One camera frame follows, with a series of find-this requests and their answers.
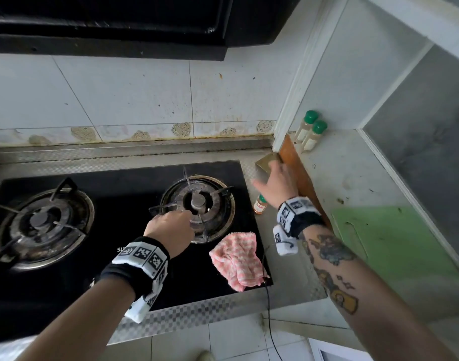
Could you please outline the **person's right hand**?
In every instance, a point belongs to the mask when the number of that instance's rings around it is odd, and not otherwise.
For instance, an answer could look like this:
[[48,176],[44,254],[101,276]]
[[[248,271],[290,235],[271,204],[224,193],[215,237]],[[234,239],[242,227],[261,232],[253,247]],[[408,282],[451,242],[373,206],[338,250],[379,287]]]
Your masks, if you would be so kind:
[[266,181],[269,191],[260,194],[263,195],[269,205],[279,209],[284,201],[299,196],[299,192],[286,164],[272,161],[269,163],[269,167],[271,173]]

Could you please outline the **person's left hand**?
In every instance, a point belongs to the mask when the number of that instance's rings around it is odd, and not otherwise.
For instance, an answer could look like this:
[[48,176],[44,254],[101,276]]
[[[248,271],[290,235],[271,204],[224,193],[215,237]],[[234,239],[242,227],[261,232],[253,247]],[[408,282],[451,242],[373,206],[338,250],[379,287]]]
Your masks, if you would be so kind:
[[180,255],[188,246],[178,246],[176,237],[176,215],[178,211],[170,211],[151,219],[143,236],[160,242],[169,253],[170,258]]

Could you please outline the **black burner pan support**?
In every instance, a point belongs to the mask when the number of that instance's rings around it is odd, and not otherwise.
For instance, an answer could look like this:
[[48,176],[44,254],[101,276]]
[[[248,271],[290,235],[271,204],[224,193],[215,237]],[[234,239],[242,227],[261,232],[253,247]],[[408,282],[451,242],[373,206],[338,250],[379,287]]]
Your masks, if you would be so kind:
[[206,244],[220,239],[229,230],[236,212],[233,186],[207,175],[188,175],[168,188],[160,204],[149,208],[151,215],[171,211],[191,212],[192,243]]

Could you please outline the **person's left forearm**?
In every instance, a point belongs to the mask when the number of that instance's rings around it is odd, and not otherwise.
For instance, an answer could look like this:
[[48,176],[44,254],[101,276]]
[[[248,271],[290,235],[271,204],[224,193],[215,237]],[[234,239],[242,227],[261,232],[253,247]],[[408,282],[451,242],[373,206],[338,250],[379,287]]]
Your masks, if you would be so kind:
[[134,290],[123,279],[99,281],[51,322],[15,361],[98,358],[134,300]]

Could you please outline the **person's right forearm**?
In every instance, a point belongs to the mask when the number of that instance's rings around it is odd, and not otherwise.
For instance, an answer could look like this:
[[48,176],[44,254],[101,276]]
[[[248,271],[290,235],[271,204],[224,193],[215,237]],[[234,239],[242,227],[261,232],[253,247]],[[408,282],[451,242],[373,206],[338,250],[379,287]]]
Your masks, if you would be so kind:
[[317,275],[374,361],[458,361],[403,299],[325,226],[303,231]]

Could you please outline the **olive square scouring pad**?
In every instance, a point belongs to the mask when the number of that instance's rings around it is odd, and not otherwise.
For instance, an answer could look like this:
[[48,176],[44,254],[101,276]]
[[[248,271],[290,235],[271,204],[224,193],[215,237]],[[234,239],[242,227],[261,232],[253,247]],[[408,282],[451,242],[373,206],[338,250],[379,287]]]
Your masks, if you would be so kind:
[[272,151],[271,153],[268,153],[264,157],[260,158],[255,162],[256,167],[260,168],[262,171],[264,171],[266,174],[271,173],[271,168],[269,167],[269,163],[272,161],[277,161],[279,163],[282,163],[282,160],[279,156],[278,153]]

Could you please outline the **brown wooden board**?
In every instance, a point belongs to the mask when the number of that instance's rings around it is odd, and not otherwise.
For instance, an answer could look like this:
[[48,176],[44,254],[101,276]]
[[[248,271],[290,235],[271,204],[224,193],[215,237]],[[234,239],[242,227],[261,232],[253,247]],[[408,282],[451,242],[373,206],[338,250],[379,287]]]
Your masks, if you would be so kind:
[[313,205],[320,212],[325,225],[333,231],[331,222],[318,200],[313,182],[311,181],[311,178],[307,173],[289,134],[285,135],[278,155],[282,163],[287,165],[290,173],[293,175],[299,194],[306,196],[311,200]]

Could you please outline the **black wristband with white markers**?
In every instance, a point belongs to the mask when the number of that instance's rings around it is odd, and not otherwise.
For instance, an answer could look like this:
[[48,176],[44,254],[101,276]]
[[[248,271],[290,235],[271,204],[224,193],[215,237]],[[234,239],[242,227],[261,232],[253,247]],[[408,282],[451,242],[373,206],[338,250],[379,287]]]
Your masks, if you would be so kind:
[[163,289],[170,260],[169,252],[158,240],[138,237],[104,268],[99,280],[116,277],[131,286],[135,300],[125,312],[125,317],[141,323]]
[[277,213],[277,224],[273,227],[275,246],[280,256],[298,253],[300,234],[311,225],[324,226],[320,212],[305,196],[296,196],[284,201]]

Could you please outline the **pink checkered cloth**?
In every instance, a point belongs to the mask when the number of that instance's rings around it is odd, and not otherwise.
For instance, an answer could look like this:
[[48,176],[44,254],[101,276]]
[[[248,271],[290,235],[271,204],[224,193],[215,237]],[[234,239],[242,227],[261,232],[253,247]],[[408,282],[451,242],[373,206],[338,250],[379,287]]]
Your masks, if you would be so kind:
[[218,272],[237,292],[262,285],[270,279],[262,261],[257,257],[257,237],[253,232],[233,232],[225,236],[209,252]]

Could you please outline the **green cap spice bottle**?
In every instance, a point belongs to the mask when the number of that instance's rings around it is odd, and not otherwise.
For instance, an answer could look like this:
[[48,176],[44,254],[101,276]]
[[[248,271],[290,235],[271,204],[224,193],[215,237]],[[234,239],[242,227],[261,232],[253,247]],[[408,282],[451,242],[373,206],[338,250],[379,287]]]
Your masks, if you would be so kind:
[[296,143],[301,143],[306,135],[311,131],[313,124],[318,120],[319,113],[315,110],[309,110],[305,113],[300,125],[294,135]]
[[319,140],[321,139],[324,131],[328,128],[328,125],[323,120],[317,120],[312,125],[309,133],[307,133],[305,139],[301,144],[301,151],[312,151]]

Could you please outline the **black glass gas stove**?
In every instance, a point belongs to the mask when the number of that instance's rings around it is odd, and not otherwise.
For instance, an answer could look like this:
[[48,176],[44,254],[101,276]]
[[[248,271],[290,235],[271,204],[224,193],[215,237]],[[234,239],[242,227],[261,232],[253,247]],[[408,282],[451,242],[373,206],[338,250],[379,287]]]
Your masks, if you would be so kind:
[[233,290],[209,253],[253,232],[269,267],[239,161],[40,175],[0,183],[0,346],[28,342],[94,283],[156,214],[190,210],[195,240],[165,270],[141,323],[123,318],[123,342],[244,314],[267,305],[265,284]]

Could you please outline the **silver checkered foil sheet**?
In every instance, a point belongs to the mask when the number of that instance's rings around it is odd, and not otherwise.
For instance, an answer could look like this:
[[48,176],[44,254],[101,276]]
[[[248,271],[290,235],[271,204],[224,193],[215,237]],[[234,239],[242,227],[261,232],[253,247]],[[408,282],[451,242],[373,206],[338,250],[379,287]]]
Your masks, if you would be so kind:
[[[34,337],[88,290],[102,269],[128,243],[141,235],[164,192],[190,175],[207,175],[233,186],[236,212],[227,232],[252,231],[257,255],[271,279],[270,303],[285,305],[325,296],[316,276],[306,270],[290,279],[300,258],[284,259],[274,248],[272,221],[256,218],[252,203],[256,191],[251,179],[263,175],[255,162],[269,150],[184,153],[183,155],[114,157],[108,159],[0,165],[0,204],[16,207],[37,193],[56,188],[70,177],[95,206],[88,237],[69,256],[49,267],[17,272],[0,268],[0,359],[16,358]],[[209,251],[221,240],[191,244],[170,262],[163,289],[141,323],[123,318],[109,344],[135,340],[219,322],[267,309],[264,285],[233,291],[211,262]]]

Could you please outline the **green cutting board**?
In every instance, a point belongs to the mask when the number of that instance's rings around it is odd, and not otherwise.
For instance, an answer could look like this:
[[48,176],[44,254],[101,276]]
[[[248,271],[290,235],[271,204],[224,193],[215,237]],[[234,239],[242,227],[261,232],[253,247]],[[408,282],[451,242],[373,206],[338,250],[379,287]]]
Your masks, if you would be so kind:
[[395,290],[459,292],[459,270],[411,206],[337,208],[341,240]]

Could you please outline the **round metal gas burner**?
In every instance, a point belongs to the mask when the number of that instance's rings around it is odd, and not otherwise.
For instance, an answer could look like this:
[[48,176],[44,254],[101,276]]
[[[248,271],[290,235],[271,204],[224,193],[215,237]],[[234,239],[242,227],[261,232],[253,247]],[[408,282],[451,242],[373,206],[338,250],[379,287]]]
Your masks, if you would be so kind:
[[0,268],[27,272],[54,265],[73,253],[94,224],[88,194],[66,177],[56,188],[37,193],[6,212],[0,224]]

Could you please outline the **black range hood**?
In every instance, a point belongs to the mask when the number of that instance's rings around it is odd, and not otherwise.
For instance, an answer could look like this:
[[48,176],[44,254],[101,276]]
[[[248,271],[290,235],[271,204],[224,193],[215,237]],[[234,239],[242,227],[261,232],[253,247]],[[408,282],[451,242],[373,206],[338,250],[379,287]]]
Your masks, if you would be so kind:
[[223,61],[275,41],[300,0],[0,0],[0,54]]

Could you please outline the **white window frame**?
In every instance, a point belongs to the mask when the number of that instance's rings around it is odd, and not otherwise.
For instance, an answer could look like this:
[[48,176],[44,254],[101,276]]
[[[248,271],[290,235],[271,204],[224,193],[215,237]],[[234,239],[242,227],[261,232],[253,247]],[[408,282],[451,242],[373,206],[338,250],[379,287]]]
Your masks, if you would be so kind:
[[[288,95],[281,109],[281,113],[275,124],[273,134],[274,141],[271,147],[272,150],[276,153],[279,153],[282,150],[282,146],[285,145],[286,141],[289,141],[291,146],[293,145],[293,141],[288,137],[288,129],[293,121],[294,116],[297,113],[301,102],[304,99],[304,95],[308,87],[314,79],[318,66],[320,65],[330,40],[334,35],[334,32],[341,19],[341,16],[344,13],[347,3],[348,0],[322,0],[318,6],[315,25],[311,30],[302,56],[302,60],[297,68]],[[386,100],[397,89],[397,87],[407,78],[409,73],[417,66],[417,64],[433,46],[433,42],[427,42],[424,46],[422,46],[419,53],[415,55],[415,58],[408,64],[407,68],[402,71],[399,77],[397,77],[392,84],[389,85],[389,88],[383,93],[381,99],[374,105],[372,110],[369,111],[369,114],[364,119],[362,119],[361,123],[356,128],[356,132],[376,157],[379,164],[389,174],[392,181],[401,190],[405,198],[419,213],[425,224],[430,229],[431,233],[443,246],[459,270],[459,255],[455,249],[445,238],[444,234],[438,229],[431,215],[417,199],[408,185],[404,182],[404,180],[401,178],[401,175],[397,173],[393,165],[384,156],[381,149],[364,130],[364,127],[371,120],[373,115],[378,111],[383,103],[386,102]]]

